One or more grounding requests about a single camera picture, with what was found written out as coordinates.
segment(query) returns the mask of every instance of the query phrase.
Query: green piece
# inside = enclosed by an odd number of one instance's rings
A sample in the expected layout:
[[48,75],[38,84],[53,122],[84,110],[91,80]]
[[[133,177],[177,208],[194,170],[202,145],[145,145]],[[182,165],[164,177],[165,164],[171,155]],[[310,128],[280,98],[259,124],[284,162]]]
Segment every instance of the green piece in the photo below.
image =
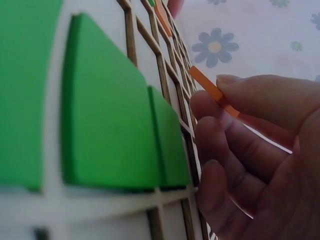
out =
[[61,123],[67,183],[124,189],[160,185],[145,79],[86,14],[71,21]]
[[45,84],[60,6],[0,1],[0,185],[41,187]]
[[149,87],[158,156],[162,168],[162,187],[181,187],[190,183],[188,162],[179,118],[155,88]]
[[148,0],[151,7],[154,7],[156,5],[155,0]]

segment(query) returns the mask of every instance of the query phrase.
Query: white panel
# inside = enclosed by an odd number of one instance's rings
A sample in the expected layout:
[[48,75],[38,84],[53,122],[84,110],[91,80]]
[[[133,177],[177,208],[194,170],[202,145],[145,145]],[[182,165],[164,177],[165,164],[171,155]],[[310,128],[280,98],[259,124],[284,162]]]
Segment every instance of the white panel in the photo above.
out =
[[194,142],[192,142],[192,144],[193,144],[193,151],[194,151],[194,156],[195,156],[196,169],[198,170],[198,174],[201,177],[201,165],[200,165],[200,161],[199,161],[199,157],[198,157],[197,146]]
[[148,85],[154,86],[162,93],[157,57],[141,34],[136,36],[136,47],[139,70]]
[[68,232],[70,240],[152,240],[146,213],[73,224]]
[[168,73],[166,74],[166,79],[168,83],[172,108],[175,110],[176,114],[178,114],[178,116],[181,117],[181,110],[176,85]]
[[37,240],[31,228],[0,228],[0,240]]
[[164,234],[166,240],[187,240],[186,226],[181,203],[164,206]]
[[181,85],[183,85],[181,68],[180,68],[179,64],[177,63],[177,61],[175,61],[175,66],[176,66],[176,71],[177,71],[177,74],[178,74],[178,80],[179,80],[179,82],[181,83]]
[[175,43],[174,43],[174,39],[172,38],[172,36],[169,37],[171,46],[174,48],[175,47]]
[[149,13],[147,12],[145,6],[141,2],[141,0],[132,0],[132,2],[135,7],[135,13],[138,16],[139,20],[142,22],[148,33],[152,35]]
[[193,229],[194,229],[195,239],[203,239],[200,217],[199,217],[199,212],[198,212],[196,200],[195,200],[194,196],[191,196],[189,199],[190,199],[191,217],[192,217],[192,223],[194,226]]
[[88,13],[109,38],[127,55],[125,12],[116,0],[77,0],[76,13]]
[[190,158],[189,158],[189,153],[188,153],[187,142],[186,142],[185,136],[183,134],[181,134],[181,136],[182,136],[182,142],[183,142],[183,148],[184,148],[184,152],[185,152],[185,157],[186,157],[186,160],[187,160],[187,163],[188,163],[189,176],[190,176],[190,178],[192,179],[192,182],[193,182],[194,180],[193,180],[193,176],[191,174],[191,166],[190,166]]
[[193,127],[192,121],[191,121],[191,114],[190,114],[190,109],[189,109],[188,102],[187,102],[187,100],[185,98],[183,98],[183,102],[184,102],[184,106],[185,106],[186,116],[188,118],[188,126],[189,126],[190,130],[192,132],[194,132],[194,127]]
[[170,64],[168,45],[167,45],[164,37],[162,36],[162,34],[158,34],[158,36],[159,36],[159,43],[160,43],[161,52],[164,56],[164,59],[167,61],[168,64]]

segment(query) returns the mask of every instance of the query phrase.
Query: wooden grid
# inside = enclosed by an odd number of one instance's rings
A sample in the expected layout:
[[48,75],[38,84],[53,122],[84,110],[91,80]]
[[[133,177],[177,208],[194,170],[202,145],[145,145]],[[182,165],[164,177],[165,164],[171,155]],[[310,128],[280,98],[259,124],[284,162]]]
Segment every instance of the wooden grid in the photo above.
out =
[[[188,120],[187,112],[190,112],[189,101],[196,91],[195,81],[188,74],[191,67],[187,48],[180,37],[174,20],[166,6],[164,9],[168,15],[172,37],[169,37],[151,7],[148,0],[113,0],[121,6],[125,19],[126,54],[132,63],[140,69],[137,53],[137,35],[141,35],[147,45],[154,52],[158,67],[158,74],[163,97],[170,104],[172,95],[169,91],[169,76],[176,88],[181,134],[186,142],[186,155],[189,159],[189,169],[192,185],[185,189],[161,191],[159,188],[150,193],[110,194],[105,191],[93,190],[87,194],[72,194],[70,189],[64,186],[60,174],[60,148],[55,140],[58,139],[59,124],[55,123],[53,129],[52,119],[58,121],[61,87],[62,62],[65,46],[68,38],[68,29],[73,15],[88,13],[95,19],[95,11],[90,10],[89,5],[98,4],[98,0],[84,1],[66,0],[57,22],[57,31],[54,39],[52,56],[48,70],[48,88],[46,96],[46,111],[44,118],[44,175],[45,185],[42,194],[2,194],[0,193],[0,227],[24,226],[41,229],[36,232],[39,239],[68,240],[67,225],[93,221],[98,219],[111,219],[144,211],[150,225],[153,240],[165,240],[163,207],[166,204],[180,202],[183,212],[185,230],[188,240],[199,240],[195,237],[195,221],[201,225],[204,240],[209,239],[207,224],[198,210],[198,219],[191,214],[190,199],[194,197],[196,187],[199,185],[199,172],[197,170],[194,132],[196,120],[191,115]],[[137,14],[134,1],[141,1],[148,13],[151,33]],[[161,46],[163,38],[169,54],[169,59],[164,55]]]

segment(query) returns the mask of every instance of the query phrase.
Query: finger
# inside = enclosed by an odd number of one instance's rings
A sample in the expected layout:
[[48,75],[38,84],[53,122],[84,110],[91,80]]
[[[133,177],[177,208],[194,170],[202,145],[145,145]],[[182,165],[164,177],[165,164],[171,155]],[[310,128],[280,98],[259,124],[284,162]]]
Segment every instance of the finger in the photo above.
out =
[[[268,183],[279,164],[288,156],[288,153],[266,142],[253,133],[241,122],[231,117],[218,104],[212,100],[205,91],[195,93],[190,101],[192,112],[200,120],[204,116],[219,119],[228,141],[228,146],[234,155],[242,162],[245,168],[258,178]],[[210,154],[202,153],[210,159]]]
[[266,120],[240,113],[238,119],[254,130],[260,132],[273,142],[292,150],[296,136],[291,132]]
[[[213,117],[218,118],[224,112],[223,109],[212,100],[211,96],[206,91],[198,91],[192,95],[190,106],[194,116],[197,119],[201,119],[204,116],[208,116],[208,113],[215,113]],[[295,141],[295,135],[287,130],[272,124],[266,120],[259,119],[250,115],[240,113],[238,116],[243,123],[257,130],[270,140],[279,145],[292,149]]]
[[294,135],[320,109],[320,84],[274,75],[245,79],[220,75],[217,86],[241,113],[267,120]]
[[246,171],[245,167],[230,151],[221,125],[213,117],[202,118],[195,130],[198,151],[207,154],[206,159],[216,159],[224,168],[227,188],[231,197],[245,212],[255,214],[258,200],[266,184]]
[[199,210],[219,239],[233,240],[243,235],[252,219],[228,197],[226,174],[216,161],[209,161],[202,170],[196,194]]

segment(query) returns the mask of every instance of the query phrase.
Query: orange paper strip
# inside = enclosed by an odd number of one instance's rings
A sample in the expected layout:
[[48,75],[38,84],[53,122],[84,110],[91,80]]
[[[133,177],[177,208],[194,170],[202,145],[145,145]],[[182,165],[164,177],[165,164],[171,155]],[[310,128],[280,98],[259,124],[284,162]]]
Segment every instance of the orange paper strip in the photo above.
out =
[[197,67],[192,66],[188,72],[224,110],[232,117],[238,117],[239,111],[227,103],[224,94]]

